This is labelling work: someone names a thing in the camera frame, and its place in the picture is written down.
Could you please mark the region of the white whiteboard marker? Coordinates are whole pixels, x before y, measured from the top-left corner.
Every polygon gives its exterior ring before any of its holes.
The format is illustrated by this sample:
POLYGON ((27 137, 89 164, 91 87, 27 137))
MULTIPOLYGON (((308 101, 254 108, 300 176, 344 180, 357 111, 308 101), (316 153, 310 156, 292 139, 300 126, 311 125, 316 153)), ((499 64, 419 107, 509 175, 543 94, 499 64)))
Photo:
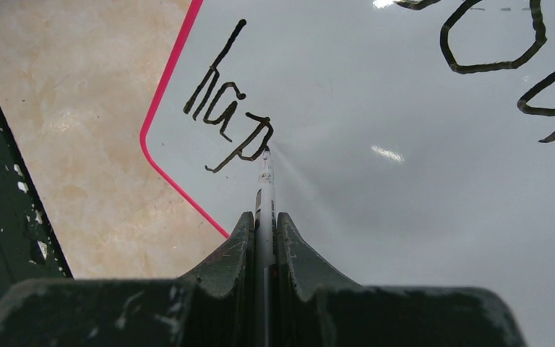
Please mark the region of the white whiteboard marker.
POLYGON ((260 159, 256 197, 254 238, 255 346, 273 346, 275 308, 275 182, 271 152, 266 147, 260 159))

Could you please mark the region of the pink framed whiteboard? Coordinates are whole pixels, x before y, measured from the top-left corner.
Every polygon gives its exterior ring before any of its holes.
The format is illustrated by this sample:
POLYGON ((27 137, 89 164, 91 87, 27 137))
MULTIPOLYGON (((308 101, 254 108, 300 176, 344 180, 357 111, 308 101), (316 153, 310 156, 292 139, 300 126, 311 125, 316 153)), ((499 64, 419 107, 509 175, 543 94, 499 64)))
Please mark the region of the pink framed whiteboard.
POLYGON ((222 234, 267 145, 348 277, 488 288, 555 346, 555 1, 193 1, 140 142, 222 234))

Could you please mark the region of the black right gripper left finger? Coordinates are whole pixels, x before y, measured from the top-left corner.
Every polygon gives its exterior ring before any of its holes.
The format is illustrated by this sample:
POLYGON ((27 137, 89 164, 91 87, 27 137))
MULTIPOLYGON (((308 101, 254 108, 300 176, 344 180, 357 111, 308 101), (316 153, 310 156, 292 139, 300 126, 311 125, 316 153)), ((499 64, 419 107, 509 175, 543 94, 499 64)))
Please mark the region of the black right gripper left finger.
POLYGON ((178 278, 37 278, 0 300, 0 346, 251 346, 254 217, 178 278))

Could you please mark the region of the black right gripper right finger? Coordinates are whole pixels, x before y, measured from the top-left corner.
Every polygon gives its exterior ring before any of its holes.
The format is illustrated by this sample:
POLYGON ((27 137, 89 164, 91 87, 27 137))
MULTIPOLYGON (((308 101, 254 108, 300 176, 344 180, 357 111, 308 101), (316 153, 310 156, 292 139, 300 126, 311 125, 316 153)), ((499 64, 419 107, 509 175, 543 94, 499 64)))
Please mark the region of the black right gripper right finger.
POLYGON ((524 346, 509 307, 472 287, 363 286, 277 217, 284 346, 524 346))

